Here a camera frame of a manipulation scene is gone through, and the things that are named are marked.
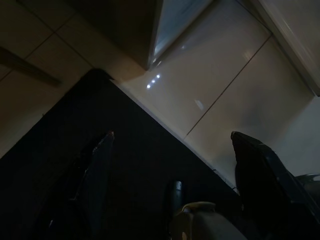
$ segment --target tile floor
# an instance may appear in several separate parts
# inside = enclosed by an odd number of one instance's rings
[[[213,4],[149,71],[62,0],[20,2],[0,0],[0,46],[63,84],[0,66],[0,157],[96,67],[231,186],[232,131],[270,145],[294,175],[320,172],[320,100],[236,0]]]

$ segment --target dark carpet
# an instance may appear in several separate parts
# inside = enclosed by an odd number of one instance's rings
[[[109,130],[115,140],[100,239],[161,239],[170,180],[184,183],[187,202],[216,203],[228,218],[240,210],[239,196],[110,78],[91,70],[0,160],[1,239],[28,236],[74,156]]]

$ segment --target black rug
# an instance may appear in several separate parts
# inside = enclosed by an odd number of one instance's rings
[[[1,239],[25,239],[53,184],[93,138],[114,131],[106,214],[99,238],[161,239],[170,180],[187,201],[210,201],[227,217],[240,198],[179,140],[119,90],[88,72],[0,160]]]

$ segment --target glossy tile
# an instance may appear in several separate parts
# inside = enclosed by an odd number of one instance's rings
[[[184,138],[269,36],[239,3],[219,1],[159,66],[122,86]]]
[[[52,34],[39,19],[12,0],[0,0],[0,46],[25,58]]]
[[[286,131],[272,145],[286,168],[294,175],[320,173],[320,98],[288,124]]]
[[[79,15],[67,22],[57,34],[94,67],[105,70],[119,81],[131,80],[145,72]]]
[[[262,23],[267,28],[265,21],[262,19],[262,17],[258,13],[252,0],[236,0],[236,1],[239,4],[241,4],[245,9],[247,9],[260,23]]]
[[[0,82],[0,158],[61,97],[45,91],[33,79],[18,72],[6,76]]]
[[[271,38],[185,142],[235,184],[231,132],[242,132],[273,147],[312,99],[311,92]]]
[[[63,0],[19,0],[54,31],[61,27],[75,10]]]
[[[52,87],[32,79],[46,91],[59,94],[65,94],[92,68],[55,34],[26,60],[62,82],[59,87]]]

